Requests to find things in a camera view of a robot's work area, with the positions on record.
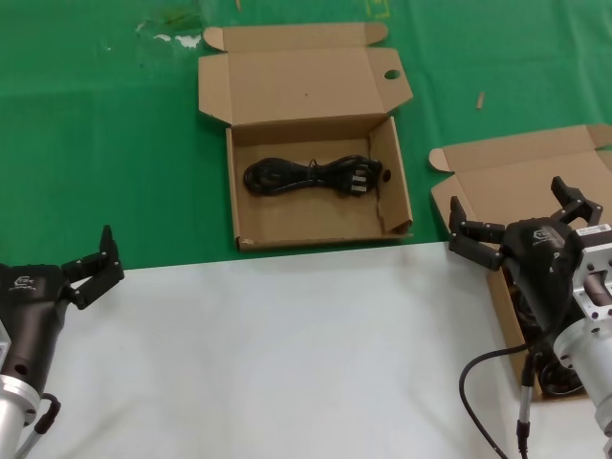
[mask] black power cord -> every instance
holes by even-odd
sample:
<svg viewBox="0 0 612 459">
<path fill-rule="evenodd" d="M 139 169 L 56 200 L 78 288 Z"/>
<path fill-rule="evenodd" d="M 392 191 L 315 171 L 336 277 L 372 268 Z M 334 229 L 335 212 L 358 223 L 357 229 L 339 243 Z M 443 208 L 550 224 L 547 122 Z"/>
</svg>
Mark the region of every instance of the black power cord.
<svg viewBox="0 0 612 459">
<path fill-rule="evenodd" d="M 383 165 L 380 161 L 352 155 L 332 163 L 308 165 L 266 158 L 245 171 L 245 185 L 253 194 L 274 196 L 309 186 L 333 188 L 342 194 L 361 196 L 375 188 Z"/>
<path fill-rule="evenodd" d="M 47 430 L 49 430 L 54 424 L 55 418 L 57 417 L 59 409 L 61 408 L 61 403 L 53 394 L 44 393 L 42 394 L 42 399 L 48 400 L 51 404 L 49 405 L 47 412 L 43 414 L 38 422 L 34 425 L 34 431 L 39 435 L 44 435 L 47 433 Z"/>
<path fill-rule="evenodd" d="M 463 406 L 465 407 L 466 411 L 470 415 L 473 422 L 476 424 L 476 427 L 478 428 L 482 436 L 485 437 L 487 442 L 489 442 L 489 445 L 491 445 L 491 448 L 493 448 L 493 450 L 497 453 L 497 455 L 501 457 L 502 459 L 508 459 L 508 456 L 504 453 L 504 451 L 501 450 L 501 448 L 493 440 L 491 435 L 488 433 L 488 431 L 485 429 L 485 427 L 482 425 L 482 423 L 476 416 L 476 413 L 474 413 L 473 409 L 471 409 L 470 402 L 468 402 L 468 398 L 466 397 L 466 377 L 468 376 L 468 373 L 470 372 L 470 370 L 482 361 L 487 361 L 489 359 L 494 359 L 496 357 L 509 356 L 511 354 L 523 352 L 523 351 L 526 351 L 533 347 L 538 346 L 541 342 L 547 339 L 553 332 L 555 332 L 558 327 L 560 327 L 571 305 L 572 305 L 572 284 L 569 283 L 569 292 L 568 292 L 567 300 L 563 303 L 563 306 L 558 314 L 557 319 L 546 330 L 544 330 L 537 338 L 532 339 L 531 341 L 526 342 L 524 344 L 520 344 L 518 346 L 509 347 L 506 349 L 500 349 L 498 351 L 491 351 L 486 354 L 483 354 L 482 356 L 479 356 L 473 359 L 472 361 L 470 361 L 466 365 L 466 367 L 463 369 L 463 371 L 461 372 L 461 376 L 459 377 L 459 396 L 461 397 L 461 402 L 463 402 Z M 523 457 L 523 459 L 527 459 L 527 451 L 526 450 L 521 451 L 521 456 Z"/>
<path fill-rule="evenodd" d="M 517 291 L 511 295 L 518 324 L 525 340 L 534 339 L 542 333 L 525 296 Z M 565 368 L 558 361 L 552 346 L 543 342 L 538 346 L 541 352 L 535 366 L 542 393 L 548 398 L 562 398 L 579 394 L 584 387 L 575 370 Z"/>
</svg>

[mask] green cloth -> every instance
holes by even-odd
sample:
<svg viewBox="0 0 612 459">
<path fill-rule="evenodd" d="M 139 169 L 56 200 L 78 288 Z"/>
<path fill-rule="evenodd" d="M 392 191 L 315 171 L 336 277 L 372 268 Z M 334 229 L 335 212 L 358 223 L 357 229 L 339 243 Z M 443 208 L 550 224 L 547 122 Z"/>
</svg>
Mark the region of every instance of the green cloth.
<svg viewBox="0 0 612 459">
<path fill-rule="evenodd" d="M 399 50 L 415 94 L 395 114 L 414 213 L 407 243 L 445 238 L 431 148 L 612 120 L 610 0 L 241 3 L 2 2 L 0 262 L 95 251 L 105 223 L 126 268 L 261 256 L 234 247 L 224 126 L 198 113 L 197 58 L 212 51 L 159 33 L 385 22 L 383 45 Z"/>
</svg>

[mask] brown cardboard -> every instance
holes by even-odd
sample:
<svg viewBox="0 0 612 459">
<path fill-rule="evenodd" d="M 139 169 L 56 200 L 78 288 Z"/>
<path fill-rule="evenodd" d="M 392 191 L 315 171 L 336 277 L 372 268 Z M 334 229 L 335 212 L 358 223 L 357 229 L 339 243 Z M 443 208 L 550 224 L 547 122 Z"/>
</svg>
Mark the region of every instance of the brown cardboard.
<svg viewBox="0 0 612 459">
<path fill-rule="evenodd" d="M 450 198 L 458 196 L 470 220 L 508 225 L 552 215 L 559 204 L 550 190 L 560 176 L 603 206 L 603 223 L 612 223 L 612 126 L 580 125 L 436 148 L 430 164 L 454 175 L 431 193 L 448 226 Z M 572 224 L 583 228 L 583 221 Z M 502 271 L 489 273 L 493 306 L 508 346 L 525 342 L 509 294 L 512 281 Z M 520 380 L 524 356 L 511 356 Z M 539 387 L 537 399 L 542 397 Z"/>
<path fill-rule="evenodd" d="M 395 239 L 412 222 L 402 155 L 389 110 L 412 98 L 379 23 L 208 28 L 225 52 L 199 61 L 200 110 L 227 129 L 233 230 L 241 250 Z M 387 79 L 388 71 L 399 76 Z M 327 164 L 348 155 L 382 162 L 390 180 L 360 198 L 307 188 L 251 195 L 247 167 L 276 157 Z"/>
</svg>

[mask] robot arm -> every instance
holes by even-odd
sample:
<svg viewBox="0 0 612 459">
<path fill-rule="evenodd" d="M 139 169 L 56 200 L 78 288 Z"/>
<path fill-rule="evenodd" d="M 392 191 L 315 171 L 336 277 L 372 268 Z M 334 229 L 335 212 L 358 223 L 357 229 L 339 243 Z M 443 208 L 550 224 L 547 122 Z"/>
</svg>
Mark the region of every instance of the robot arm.
<svg viewBox="0 0 612 459">
<path fill-rule="evenodd" d="M 62 267 L 0 265 L 0 459 L 25 457 L 59 410 L 59 402 L 44 394 L 44 388 L 68 304 L 85 309 L 122 279 L 117 244 L 108 226 L 98 253 Z M 52 402 L 48 415 L 15 455 L 21 430 L 36 419 L 41 398 Z"/>
<path fill-rule="evenodd" d="M 551 189 L 561 209 L 550 217 L 508 225 L 470 222 L 456 197 L 451 200 L 449 249 L 490 270 L 504 266 L 524 295 L 560 363 L 575 370 L 595 404 L 596 420 L 612 437 L 612 228 L 599 225 L 601 206 L 559 177 Z M 588 228 L 572 230 L 581 218 Z M 483 244 L 499 244 L 495 250 Z M 529 434 L 533 346 L 523 372 L 519 443 Z M 612 440 L 605 447 L 612 459 Z"/>
</svg>

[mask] hole in box lid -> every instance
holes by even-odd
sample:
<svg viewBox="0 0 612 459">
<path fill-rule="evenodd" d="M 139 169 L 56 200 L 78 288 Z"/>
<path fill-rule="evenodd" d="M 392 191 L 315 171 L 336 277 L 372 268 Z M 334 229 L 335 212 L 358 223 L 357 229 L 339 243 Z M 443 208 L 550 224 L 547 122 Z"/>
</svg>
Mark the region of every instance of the hole in box lid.
<svg viewBox="0 0 612 459">
<path fill-rule="evenodd" d="M 401 75 L 401 73 L 400 73 L 400 71 L 399 71 L 399 70 L 387 70 L 387 71 L 384 73 L 384 77 L 385 77 L 386 79 L 396 79 L 396 78 L 399 78 L 399 77 L 400 77 L 400 75 Z"/>
</svg>

